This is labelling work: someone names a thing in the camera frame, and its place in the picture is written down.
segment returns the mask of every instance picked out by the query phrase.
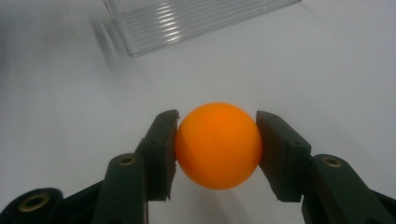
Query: ball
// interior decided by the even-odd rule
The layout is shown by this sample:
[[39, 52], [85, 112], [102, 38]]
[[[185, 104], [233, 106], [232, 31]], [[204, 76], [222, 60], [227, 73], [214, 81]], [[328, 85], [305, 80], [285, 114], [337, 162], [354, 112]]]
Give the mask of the ball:
[[254, 120], [226, 103], [201, 105], [182, 120], [175, 153], [183, 172], [209, 189], [230, 189], [246, 181], [262, 156]]

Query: clear plastic container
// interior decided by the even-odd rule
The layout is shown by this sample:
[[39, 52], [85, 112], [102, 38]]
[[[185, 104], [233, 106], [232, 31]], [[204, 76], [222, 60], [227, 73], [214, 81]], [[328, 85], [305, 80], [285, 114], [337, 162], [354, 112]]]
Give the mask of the clear plastic container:
[[139, 56], [301, 0], [104, 0], [132, 56]]

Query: orange ball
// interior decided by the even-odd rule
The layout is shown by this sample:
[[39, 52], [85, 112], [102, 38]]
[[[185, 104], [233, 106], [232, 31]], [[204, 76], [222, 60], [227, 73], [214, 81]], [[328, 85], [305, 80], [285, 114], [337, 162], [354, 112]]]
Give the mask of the orange ball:
[[181, 122], [175, 152], [184, 173], [209, 189], [230, 189], [255, 171], [262, 138], [254, 120], [225, 103], [201, 105]]

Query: transparent tray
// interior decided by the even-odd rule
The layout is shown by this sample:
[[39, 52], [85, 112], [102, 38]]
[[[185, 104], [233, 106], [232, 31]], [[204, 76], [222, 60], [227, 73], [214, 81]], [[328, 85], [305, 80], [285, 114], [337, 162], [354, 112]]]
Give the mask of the transparent tray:
[[104, 0], [132, 56], [139, 56], [301, 0]]

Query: white surface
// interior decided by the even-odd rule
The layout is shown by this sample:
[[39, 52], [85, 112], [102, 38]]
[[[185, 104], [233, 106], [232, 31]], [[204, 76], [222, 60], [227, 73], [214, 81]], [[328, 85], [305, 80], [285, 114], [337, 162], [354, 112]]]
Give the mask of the white surface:
[[[140, 58], [96, 38], [107, 19], [99, 0], [0, 3], [1, 209], [31, 189], [96, 183], [157, 114], [213, 101], [278, 114], [314, 155], [396, 198], [395, 1], [305, 0]], [[177, 169], [173, 186], [150, 223], [304, 222], [260, 170], [212, 191]]]

